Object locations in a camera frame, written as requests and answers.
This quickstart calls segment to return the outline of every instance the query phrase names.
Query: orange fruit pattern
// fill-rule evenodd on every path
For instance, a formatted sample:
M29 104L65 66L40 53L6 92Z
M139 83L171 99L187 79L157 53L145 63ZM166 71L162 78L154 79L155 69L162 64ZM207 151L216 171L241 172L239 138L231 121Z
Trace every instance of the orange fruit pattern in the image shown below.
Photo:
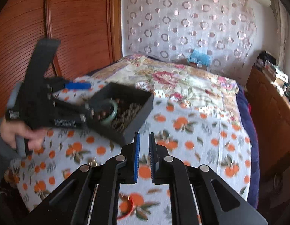
M94 138L93 136L89 136L89 137L86 139L86 142L87 142L88 144L92 144L92 143L94 143L94 141L95 141L95 138Z
M248 175L246 175L244 178L244 183L247 184L249 182L250 182L250 177Z
M233 144L229 144L227 146L227 150L230 151L230 152L233 152L233 151L235 151L235 146Z
M129 196L132 197L135 206L141 206L144 204L144 198L139 193L131 193Z
M165 147L168 146L168 144L167 144L164 140L159 140L159 141L157 142L157 144L160 145L160 146L165 146Z
M51 185L55 185L55 178L54 177L50 177L48 182L51 184Z
M185 117L179 117L177 118L176 122L183 125L183 124L187 124L188 120Z
M139 176L142 179L150 179L151 178L151 170L150 167L141 166L139 167Z
M70 175L71 175L70 172L66 172L66 173L64 174L65 179L68 178Z
M43 154L44 151L45 151L44 147L41 147L41 148L38 149L38 150L34 150L34 153L40 155L40 154Z
M35 184L35 186L34 186L34 192L35 193L38 193L39 191L40 191L39 185L38 184Z
M70 146L67 150L66 150L66 156L70 156L70 155L72 155L73 154L73 148L72 148L72 146Z
M39 166L35 166L34 171L35 171L36 173L39 173L39 172L40 172L40 167L39 167Z
M165 122L166 121L166 117L162 114L156 114L153 116L154 120L157 122Z
M181 108L183 108L183 109L187 108L187 105L186 105L186 103L183 103L183 102L182 102L182 103L180 103L180 104L179 104L179 106L180 106Z
M239 131L241 128L240 128L240 126L238 126L238 125L232 125L232 128L235 130L235 131Z
M240 168L239 168L238 165L233 165L233 166L232 166L232 170L233 170L233 172L236 174L236 173L240 170Z
M202 119L207 119L207 114L200 113L200 117L201 117Z
M227 137L227 133L225 131L221 131L220 133L222 138L226 138Z
M40 168L43 169L43 170L46 168L46 164L45 164L45 162L41 162L41 164L40 164Z
M55 151L51 151L50 153L49 153L49 157L52 159L52 158L54 158L55 157Z
M96 152L98 155L104 155L106 153L106 148L103 146L100 146L96 149Z
M186 166L191 166L191 163L189 161L183 161L183 164L185 164Z
M176 141L169 141L168 142L168 149L176 149L178 147L178 143Z
M49 129L49 130L47 131L47 136L48 136L48 137L51 137L53 134L54 134L54 131L53 131L52 129Z
M173 105L169 105L169 106L166 107L166 110L168 112L173 112L174 111L174 106Z
M249 160L246 160L246 161L245 161L245 166L246 166L246 167L250 167L250 165L251 165L251 162L250 162Z
M82 144L80 142L75 142L72 145L73 150L75 150L76 152L79 152L82 150Z
M181 126L182 126L182 124L178 123L178 122L174 122L174 124L173 124L174 129L180 129Z
M194 143L192 141L187 141L187 142L185 142L184 145L188 150L191 150L194 148Z
M70 130L68 132L68 135L67 135L69 138L73 137L74 136L74 131L73 130Z
M213 146L217 146L217 145L219 144L219 141L218 141L217 139L212 139L212 140L211 140L211 144L212 144Z
M45 184L45 182L43 180L39 181L38 185L39 185L39 188L40 188L41 191L45 191L46 184Z
M119 209L122 213L127 213L129 211L129 208L130 208L130 204L127 200L123 201L119 206Z
M234 175L234 171L230 167L226 167L224 172L225 172L225 175L229 178L231 178Z

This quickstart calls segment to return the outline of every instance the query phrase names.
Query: floral bedspread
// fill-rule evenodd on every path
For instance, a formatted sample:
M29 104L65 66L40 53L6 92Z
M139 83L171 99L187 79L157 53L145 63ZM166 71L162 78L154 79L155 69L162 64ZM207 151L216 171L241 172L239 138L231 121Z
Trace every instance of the floral bedspread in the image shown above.
M123 58L92 77L76 80L90 82L92 89L64 89L56 93L56 97L81 103L109 81L134 84L156 94L153 110L139 130L138 182L120 185L120 192L134 198L134 212L119 220L118 224L171 223L169 186L157 186L151 181L148 159L150 132L155 133L156 142L167 147L170 155L181 159L185 165L209 165L244 199L247 198L250 139L238 120L235 100L238 89L234 81L188 66L155 62L137 55ZM96 157L103 164L120 151L119 145L94 131L50 129L43 147L34 150L25 160L12 161L11 168L23 201L32 211L89 158ZM118 212L125 213L127 209L128 204L119 201Z

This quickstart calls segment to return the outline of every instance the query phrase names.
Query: person's arm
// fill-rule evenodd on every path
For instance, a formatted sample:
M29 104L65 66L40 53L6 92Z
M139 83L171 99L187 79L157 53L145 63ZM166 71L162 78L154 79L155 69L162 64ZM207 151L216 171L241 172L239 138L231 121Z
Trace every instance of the person's arm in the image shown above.
M15 151L16 135L29 139L28 148L32 150L42 146L46 133L45 129L33 131L24 122L6 122L5 118L0 119L0 181L11 159L19 157Z
M0 135L0 181L4 176L4 172L8 169L11 159L18 157L17 152L7 145Z

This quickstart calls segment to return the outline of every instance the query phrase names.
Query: pink flower pattern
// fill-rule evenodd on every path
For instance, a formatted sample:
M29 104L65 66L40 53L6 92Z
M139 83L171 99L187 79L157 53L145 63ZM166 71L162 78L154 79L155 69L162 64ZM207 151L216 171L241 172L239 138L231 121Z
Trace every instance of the pink flower pattern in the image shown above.
M152 74L152 77L161 85L175 86L178 83L176 74L167 71L156 71Z
M185 69L185 65L183 64L175 64L175 67L178 69Z
M170 95L170 98L171 98L171 97L174 97L174 98L176 98L176 99L178 99L178 100L181 100L181 99L183 98L183 95L181 95L181 94L178 93L178 92L175 92L174 94Z

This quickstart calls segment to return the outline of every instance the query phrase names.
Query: metal screw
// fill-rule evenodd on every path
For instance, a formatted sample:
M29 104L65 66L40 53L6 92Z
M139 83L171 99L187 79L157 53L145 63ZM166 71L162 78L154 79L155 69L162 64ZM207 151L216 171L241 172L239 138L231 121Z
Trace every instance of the metal screw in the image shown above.
M125 156L118 155L118 156L116 157L116 160L117 160L118 162L123 162L123 161L125 160Z
M83 173L85 173L85 172L87 172L87 171L90 170L90 167L89 167L88 165L82 165L82 166L80 167L80 170L81 170Z
M200 170L206 173L209 171L209 167L207 165L202 165L200 166Z
M173 159L172 156L166 156L166 157L164 157L164 160L165 160L166 162L172 162L174 159Z
M99 162L96 160L96 157L93 157L93 158L89 158L88 159L88 165L90 167L96 167L96 166L99 166Z
M81 115L80 115L80 119L81 119L81 121L84 122L84 123L85 123L86 120L87 120L87 119L85 118L85 115L84 115L84 114L81 114Z

